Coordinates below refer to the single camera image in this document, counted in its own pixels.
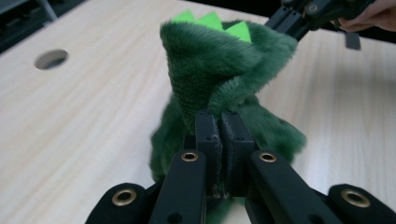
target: screw hole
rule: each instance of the screw hole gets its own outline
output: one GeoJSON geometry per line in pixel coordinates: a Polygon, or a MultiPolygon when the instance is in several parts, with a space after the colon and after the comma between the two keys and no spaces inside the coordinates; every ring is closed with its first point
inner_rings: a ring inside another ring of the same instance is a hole
{"type": "Polygon", "coordinates": [[[35,67],[40,70],[49,70],[60,66],[68,58],[68,53],[62,49],[54,49],[40,55],[35,61],[35,67]]]}
{"type": "Polygon", "coordinates": [[[311,5],[311,6],[309,6],[308,10],[310,12],[316,12],[318,10],[318,6],[317,5],[311,5]]]}
{"type": "Polygon", "coordinates": [[[196,161],[198,160],[198,154],[193,153],[193,152],[186,152],[181,155],[181,159],[183,161],[196,161]]]}
{"type": "Polygon", "coordinates": [[[177,224],[181,223],[183,216],[180,213],[172,213],[168,216],[168,223],[177,224]]]}
{"type": "Polygon", "coordinates": [[[125,206],[133,202],[134,199],[136,199],[136,192],[133,189],[121,189],[114,194],[112,202],[116,206],[125,206]]]}
{"type": "Polygon", "coordinates": [[[345,201],[355,206],[358,207],[370,206],[370,200],[366,196],[357,192],[356,190],[344,189],[343,191],[341,191],[341,196],[345,201]]]}
{"type": "Polygon", "coordinates": [[[276,161],[276,156],[268,152],[263,152],[260,154],[260,159],[266,162],[274,162],[276,161]]]}

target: light green felt spike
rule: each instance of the light green felt spike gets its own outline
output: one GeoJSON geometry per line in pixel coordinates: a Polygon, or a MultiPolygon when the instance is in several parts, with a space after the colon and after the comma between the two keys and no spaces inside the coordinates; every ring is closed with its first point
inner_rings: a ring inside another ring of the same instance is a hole
{"type": "Polygon", "coordinates": [[[199,20],[197,20],[195,23],[204,25],[204,26],[214,29],[214,30],[224,31],[222,28],[221,19],[219,18],[218,14],[216,14],[216,12],[211,12],[211,13],[204,15],[199,20]]]}
{"type": "Polygon", "coordinates": [[[194,15],[192,15],[192,12],[188,9],[177,16],[175,16],[172,19],[172,22],[180,22],[180,21],[189,21],[189,22],[195,22],[194,15]]]}
{"type": "Polygon", "coordinates": [[[229,35],[234,35],[239,37],[239,39],[242,41],[247,41],[251,43],[250,32],[248,31],[248,25],[246,24],[245,21],[241,21],[235,24],[234,26],[225,30],[225,32],[228,33],[229,35]]]}

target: finger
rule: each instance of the finger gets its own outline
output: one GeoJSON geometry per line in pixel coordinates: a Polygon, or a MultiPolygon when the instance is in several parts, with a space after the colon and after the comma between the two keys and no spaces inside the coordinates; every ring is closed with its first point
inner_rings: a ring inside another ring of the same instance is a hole
{"type": "Polygon", "coordinates": [[[390,16],[388,17],[387,20],[379,22],[375,26],[378,26],[383,30],[396,32],[396,7],[391,9],[391,11],[392,12],[390,13],[390,16]]]}
{"type": "Polygon", "coordinates": [[[384,22],[388,22],[390,20],[390,16],[391,16],[390,11],[385,10],[385,11],[382,11],[382,12],[374,15],[373,17],[370,17],[365,22],[371,23],[371,24],[384,23],[384,22]]]}
{"type": "Polygon", "coordinates": [[[341,26],[340,28],[347,32],[354,33],[354,32],[362,31],[362,30],[365,30],[365,29],[368,29],[371,27],[373,27],[372,24],[355,24],[352,26],[341,26]]]}
{"type": "Polygon", "coordinates": [[[386,10],[387,8],[391,8],[391,7],[396,7],[396,0],[376,0],[355,19],[350,21],[345,19],[340,19],[340,23],[343,26],[350,26],[353,24],[361,23],[373,17],[374,15],[386,10]]]}

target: light wood surface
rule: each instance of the light wood surface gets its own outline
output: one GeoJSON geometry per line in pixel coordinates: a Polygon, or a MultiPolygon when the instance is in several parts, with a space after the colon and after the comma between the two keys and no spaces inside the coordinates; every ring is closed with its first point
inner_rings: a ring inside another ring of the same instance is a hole
{"type": "MultiPolygon", "coordinates": [[[[191,9],[224,21],[254,15],[175,0],[91,0],[0,55],[0,223],[84,223],[120,183],[145,188],[149,138],[171,91],[160,24],[191,9]],[[64,64],[35,68],[52,49],[64,64]]],[[[313,189],[348,183],[396,209],[396,46],[309,33],[262,105],[308,138],[293,167],[313,189]]],[[[236,205],[224,223],[249,223],[236,205]]]]}

